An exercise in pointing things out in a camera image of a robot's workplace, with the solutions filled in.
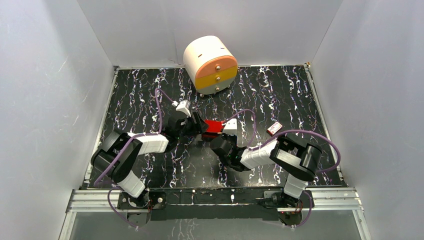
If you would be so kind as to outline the red paper box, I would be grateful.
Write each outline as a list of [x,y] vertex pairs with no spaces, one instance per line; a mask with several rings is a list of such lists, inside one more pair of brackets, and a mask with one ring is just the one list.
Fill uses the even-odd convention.
[[208,125],[208,127],[207,130],[201,135],[201,139],[203,141],[209,142],[222,134],[224,129],[222,121],[206,119],[204,122]]

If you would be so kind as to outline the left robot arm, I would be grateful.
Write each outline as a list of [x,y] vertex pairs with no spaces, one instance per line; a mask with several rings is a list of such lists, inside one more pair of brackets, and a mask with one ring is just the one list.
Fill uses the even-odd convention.
[[159,123],[153,133],[113,131],[91,157],[91,165],[101,171],[100,179],[108,177],[137,208],[151,203],[146,185],[136,176],[133,165],[140,155],[162,154],[173,150],[181,137],[196,137],[206,132],[208,124],[198,112],[171,114],[166,123]]

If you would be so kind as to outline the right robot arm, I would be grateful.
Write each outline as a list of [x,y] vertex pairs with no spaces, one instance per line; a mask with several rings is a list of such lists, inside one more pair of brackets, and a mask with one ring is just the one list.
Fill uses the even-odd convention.
[[275,164],[288,172],[281,193],[265,192],[257,203],[265,208],[297,207],[302,193],[318,170],[323,150],[296,135],[281,135],[265,146],[250,150],[237,145],[237,137],[226,133],[209,145],[220,162],[235,171],[244,172],[263,165]]

